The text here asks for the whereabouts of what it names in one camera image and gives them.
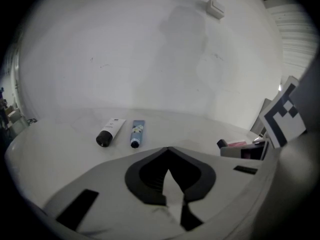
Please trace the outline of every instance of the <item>white backdrop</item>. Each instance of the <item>white backdrop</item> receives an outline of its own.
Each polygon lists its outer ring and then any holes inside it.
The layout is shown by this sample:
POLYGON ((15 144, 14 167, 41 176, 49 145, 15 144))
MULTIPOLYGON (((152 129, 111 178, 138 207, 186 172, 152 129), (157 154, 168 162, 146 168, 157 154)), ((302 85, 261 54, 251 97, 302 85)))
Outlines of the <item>white backdrop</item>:
POLYGON ((30 118, 76 108, 201 115, 250 129, 282 75, 261 0, 41 0, 26 24, 21 89, 30 118))

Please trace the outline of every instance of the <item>tube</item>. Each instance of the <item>tube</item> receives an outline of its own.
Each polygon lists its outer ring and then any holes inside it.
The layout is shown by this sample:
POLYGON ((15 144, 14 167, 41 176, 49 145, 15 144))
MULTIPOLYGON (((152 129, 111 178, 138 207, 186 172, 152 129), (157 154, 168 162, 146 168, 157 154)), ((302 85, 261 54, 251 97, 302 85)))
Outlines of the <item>tube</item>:
POLYGON ((96 143, 101 147, 108 147, 125 121, 125 119, 111 118, 96 137, 96 143))
POLYGON ((130 137, 131 147, 134 149, 138 148, 142 142, 142 132, 145 127, 144 120, 134 120, 132 124, 132 131, 130 137))

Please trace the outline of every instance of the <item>blue tube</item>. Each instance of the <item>blue tube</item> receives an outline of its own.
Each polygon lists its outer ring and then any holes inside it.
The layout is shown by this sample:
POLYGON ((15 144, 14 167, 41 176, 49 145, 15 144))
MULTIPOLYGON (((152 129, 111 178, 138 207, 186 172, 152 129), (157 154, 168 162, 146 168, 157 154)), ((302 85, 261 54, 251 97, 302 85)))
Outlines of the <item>blue tube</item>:
POLYGON ((132 125, 130 144, 134 149, 138 148, 142 142, 142 133, 145 127, 145 120, 134 120, 132 125))

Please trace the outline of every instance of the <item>white table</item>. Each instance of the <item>white table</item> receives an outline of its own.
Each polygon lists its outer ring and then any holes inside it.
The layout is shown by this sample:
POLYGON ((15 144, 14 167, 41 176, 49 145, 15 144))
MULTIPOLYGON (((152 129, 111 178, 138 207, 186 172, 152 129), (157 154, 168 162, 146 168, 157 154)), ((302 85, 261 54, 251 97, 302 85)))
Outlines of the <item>white table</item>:
POLYGON ((218 140, 251 143, 257 137, 248 130, 190 114, 146 109, 78 109, 32 124, 11 143, 6 161, 23 195, 43 208, 56 191, 109 160, 169 146, 219 156, 218 140), (110 118, 127 121, 105 148, 96 143, 96 136, 110 118), (137 149, 130 146, 133 120, 145 120, 143 141, 137 149))

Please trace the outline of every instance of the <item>white wall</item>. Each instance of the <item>white wall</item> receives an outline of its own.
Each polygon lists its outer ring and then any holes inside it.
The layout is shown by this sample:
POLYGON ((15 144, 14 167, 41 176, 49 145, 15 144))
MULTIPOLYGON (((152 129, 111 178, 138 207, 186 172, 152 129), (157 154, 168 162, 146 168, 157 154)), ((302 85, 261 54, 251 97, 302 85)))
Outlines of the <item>white wall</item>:
POLYGON ((277 94, 282 43, 261 0, 43 0, 20 55, 29 117, 124 107, 203 115, 249 129, 277 94))
POLYGON ((0 77, 0 88, 4 88, 2 96, 6 99, 7 106, 11 106, 14 103, 14 92, 11 85, 10 74, 0 77))

